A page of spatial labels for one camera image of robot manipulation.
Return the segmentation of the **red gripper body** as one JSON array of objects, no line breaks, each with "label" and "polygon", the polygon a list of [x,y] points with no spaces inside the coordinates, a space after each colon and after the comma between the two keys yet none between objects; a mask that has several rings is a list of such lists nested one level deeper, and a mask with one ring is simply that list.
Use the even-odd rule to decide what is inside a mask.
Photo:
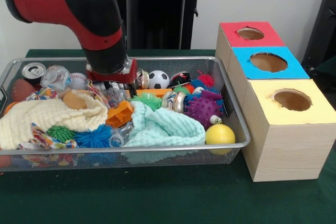
[{"label": "red gripper body", "polygon": [[129,58],[125,67],[113,74],[100,74],[92,70],[91,65],[87,62],[86,72],[92,81],[112,81],[118,83],[132,84],[137,78],[137,61]]}]

